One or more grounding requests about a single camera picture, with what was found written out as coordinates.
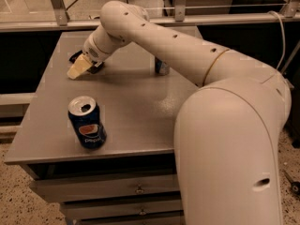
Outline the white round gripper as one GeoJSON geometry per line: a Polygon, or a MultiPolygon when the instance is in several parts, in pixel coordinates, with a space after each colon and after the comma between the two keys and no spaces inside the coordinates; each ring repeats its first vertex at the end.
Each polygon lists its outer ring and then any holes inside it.
{"type": "Polygon", "coordinates": [[[71,59],[72,65],[67,76],[75,80],[87,71],[93,62],[104,62],[118,49],[127,46],[130,40],[118,30],[104,27],[102,24],[93,31],[84,42],[82,54],[71,59]]]}

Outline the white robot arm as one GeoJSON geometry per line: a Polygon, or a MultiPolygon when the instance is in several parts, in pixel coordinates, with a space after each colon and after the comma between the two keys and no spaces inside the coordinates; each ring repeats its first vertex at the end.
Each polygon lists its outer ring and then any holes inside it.
{"type": "Polygon", "coordinates": [[[278,138],[291,110],[280,72],[240,52],[149,21],[110,1],[71,79],[134,42],[197,91],[181,106],[174,153],[186,225],[282,225],[278,138]]]}

